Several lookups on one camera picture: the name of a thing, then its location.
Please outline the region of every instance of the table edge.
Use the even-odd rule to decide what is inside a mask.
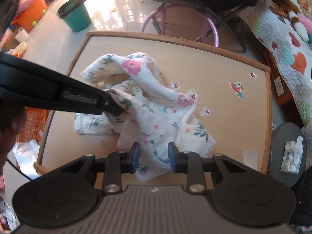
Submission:
[[[105,36],[105,37],[123,37],[123,38],[134,38],[134,39],[143,39],[143,40],[153,40],[153,41],[161,41],[165,43],[172,43],[176,45],[181,46],[187,46],[203,51],[207,51],[210,53],[218,54],[242,63],[245,63],[249,66],[252,66],[254,68],[258,68],[265,72],[266,74],[266,93],[267,93],[267,128],[266,128],[266,142],[265,142],[265,149],[263,153],[263,160],[262,160],[262,166],[261,166],[261,173],[266,173],[268,162],[269,162],[269,152],[270,152],[270,145],[271,145],[271,133],[272,133],[272,92],[271,92],[271,80],[270,80],[270,73],[271,69],[269,66],[264,65],[260,62],[254,61],[250,58],[244,57],[239,54],[235,54],[231,51],[224,50],[218,47],[214,47],[211,45],[191,41],[191,40],[185,40],[181,38],[175,38],[170,36],[164,36],[164,35],[156,35],[156,34],[150,34],[150,33],[140,33],[140,32],[114,32],[114,31],[89,31],[87,33],[87,37],[85,38],[84,42],[78,49],[75,57],[73,58],[68,70],[66,71],[65,75],[70,76],[77,60],[79,59],[83,49],[88,44],[89,40],[93,36]],[[43,132],[43,138],[41,141],[41,145],[39,148],[38,158],[37,162],[34,163],[34,167],[37,171],[42,171],[42,169],[39,170],[42,160],[43,160],[43,153],[44,148],[46,145],[46,140],[48,137],[49,129],[52,123],[52,119],[54,116],[55,111],[50,111],[44,132]]]

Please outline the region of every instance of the pink chair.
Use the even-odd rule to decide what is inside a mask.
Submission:
[[[170,4],[170,5],[166,5],[166,6],[161,6],[158,9],[154,10],[151,14],[149,14],[147,16],[147,18],[145,19],[144,23],[141,26],[140,32],[144,32],[145,27],[147,25],[147,23],[153,18],[155,17],[156,14],[161,13],[162,15],[162,28],[161,28],[161,35],[166,35],[166,11],[172,8],[178,8],[178,7],[186,7],[189,8],[193,11],[196,11],[197,14],[201,15],[204,18],[204,27],[202,29],[202,35],[200,38],[197,38],[195,41],[201,39],[201,42],[205,39],[205,36],[207,35],[207,31],[209,30],[209,26],[211,27],[212,31],[213,31],[213,35],[214,35],[214,46],[218,47],[219,46],[219,34],[218,31],[216,29],[215,24],[212,22],[212,20],[207,17],[207,15],[203,12],[201,12],[200,10],[187,6],[187,5],[183,5],[183,4]]]

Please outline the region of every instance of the gray plastic base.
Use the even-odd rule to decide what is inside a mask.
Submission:
[[[15,234],[193,234],[295,233],[287,224],[254,229],[238,226],[217,214],[204,196],[181,186],[128,186],[106,196],[88,217],[71,226],[43,230],[22,225]]]
[[[280,171],[282,165],[285,143],[288,141],[297,141],[297,137],[302,136],[303,152],[301,158],[301,164],[299,168],[299,173],[285,173]],[[305,162],[307,159],[307,145],[305,142],[305,137],[301,132],[300,128],[294,123],[284,123],[278,126],[272,133],[271,138],[271,152],[268,165],[268,175],[272,178],[284,183],[288,187],[294,186],[299,178],[301,177],[303,170],[305,169]]]

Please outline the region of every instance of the wicker basket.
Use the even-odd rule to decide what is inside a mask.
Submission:
[[[39,131],[44,130],[49,110],[26,107],[27,119],[24,128],[20,131],[16,138],[18,143],[27,143],[35,139],[41,141]]]

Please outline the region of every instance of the floral towel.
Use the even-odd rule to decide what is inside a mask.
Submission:
[[[119,117],[77,113],[75,131],[118,134],[118,149],[128,150],[134,142],[140,142],[139,180],[148,181],[169,171],[168,142],[175,142],[180,151],[194,151],[202,157],[212,151],[215,140],[193,115],[197,93],[166,88],[156,61],[147,54],[104,55],[81,77],[110,93],[125,111]]]

